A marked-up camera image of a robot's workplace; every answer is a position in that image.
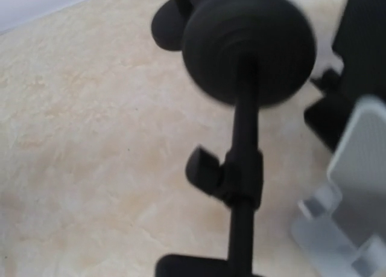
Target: beige floor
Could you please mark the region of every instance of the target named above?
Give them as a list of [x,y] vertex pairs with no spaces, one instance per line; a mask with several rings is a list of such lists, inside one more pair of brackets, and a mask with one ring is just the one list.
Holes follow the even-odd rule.
[[[90,0],[0,36],[0,276],[145,277],[168,252],[225,257],[229,212],[183,170],[199,143],[224,156],[232,110],[153,43],[163,1]],[[317,73],[344,0],[295,1]],[[316,276],[289,229],[330,158],[302,117],[318,97],[308,84],[261,112],[254,268],[267,277]]]

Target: gray plastic stand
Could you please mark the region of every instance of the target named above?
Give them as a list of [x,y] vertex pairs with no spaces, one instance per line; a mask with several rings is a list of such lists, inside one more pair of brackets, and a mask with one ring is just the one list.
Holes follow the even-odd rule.
[[386,276],[386,106],[360,99],[292,234],[322,277]]

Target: adjustment knob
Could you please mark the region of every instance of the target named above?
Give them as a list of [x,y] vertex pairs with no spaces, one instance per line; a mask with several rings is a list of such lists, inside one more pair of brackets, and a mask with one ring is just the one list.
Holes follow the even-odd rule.
[[185,174],[193,186],[211,196],[221,182],[220,161],[203,147],[197,147],[188,160]]

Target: white wall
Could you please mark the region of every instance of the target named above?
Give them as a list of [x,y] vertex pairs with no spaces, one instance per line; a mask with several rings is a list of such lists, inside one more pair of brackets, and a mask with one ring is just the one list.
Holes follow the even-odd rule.
[[83,0],[0,0],[0,32]]

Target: black plastic object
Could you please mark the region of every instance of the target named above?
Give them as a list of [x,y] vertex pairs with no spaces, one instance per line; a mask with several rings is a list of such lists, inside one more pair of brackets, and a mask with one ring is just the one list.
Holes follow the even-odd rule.
[[306,81],[314,37],[286,0],[205,0],[188,20],[183,58],[202,90],[235,105],[224,163],[199,147],[186,166],[191,184],[231,209],[229,249],[227,260],[165,256],[156,277],[253,277],[253,220],[263,189],[258,111],[286,100]]
[[168,51],[180,51],[182,35],[194,8],[203,0],[169,0],[158,10],[151,23],[157,45]]
[[343,73],[326,71],[317,80],[325,98],[305,111],[306,123],[333,151],[358,98],[382,98],[386,90],[385,40],[386,0],[348,0],[332,47],[344,62]]
[[256,56],[259,103],[286,100],[303,85],[315,61],[308,21],[287,0],[208,0],[192,14],[183,36],[191,77],[211,97],[234,104],[241,54]]

